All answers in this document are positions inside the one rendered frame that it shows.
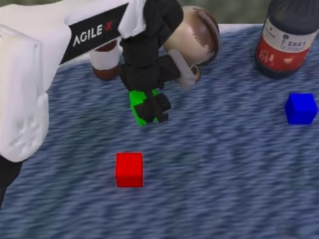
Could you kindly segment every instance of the shiny copper sphere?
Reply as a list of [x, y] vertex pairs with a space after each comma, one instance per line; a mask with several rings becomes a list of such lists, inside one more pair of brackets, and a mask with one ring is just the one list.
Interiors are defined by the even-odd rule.
[[164, 49], [178, 50], [189, 66], [209, 64], [219, 50], [219, 28], [215, 18], [205, 9], [184, 6], [183, 22], [164, 43]]

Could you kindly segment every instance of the red cube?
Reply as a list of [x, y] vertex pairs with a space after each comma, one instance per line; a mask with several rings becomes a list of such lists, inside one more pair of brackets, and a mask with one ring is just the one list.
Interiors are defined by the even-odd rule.
[[115, 179], [119, 188], [143, 187], [143, 155], [141, 153], [117, 153]]

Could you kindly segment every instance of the cube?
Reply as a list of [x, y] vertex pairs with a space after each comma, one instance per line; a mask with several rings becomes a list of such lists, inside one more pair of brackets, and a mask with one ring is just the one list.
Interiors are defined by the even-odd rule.
[[313, 94], [291, 93], [285, 105], [289, 124], [311, 124], [318, 113]]
[[117, 153], [115, 180], [119, 188], [143, 187], [143, 155], [141, 153]]

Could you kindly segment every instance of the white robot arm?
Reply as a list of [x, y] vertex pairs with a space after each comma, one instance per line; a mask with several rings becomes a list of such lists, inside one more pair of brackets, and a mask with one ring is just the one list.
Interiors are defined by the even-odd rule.
[[32, 156], [49, 126], [48, 95], [58, 67], [145, 30], [146, 0], [63, 0], [0, 8], [0, 155]]

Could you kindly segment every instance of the bottle label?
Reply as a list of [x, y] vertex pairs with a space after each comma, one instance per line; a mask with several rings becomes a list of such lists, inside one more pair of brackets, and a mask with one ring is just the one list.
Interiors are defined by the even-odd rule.
[[267, 18], [256, 56], [264, 66], [276, 71], [293, 71], [304, 62], [317, 32], [293, 35], [276, 28]]

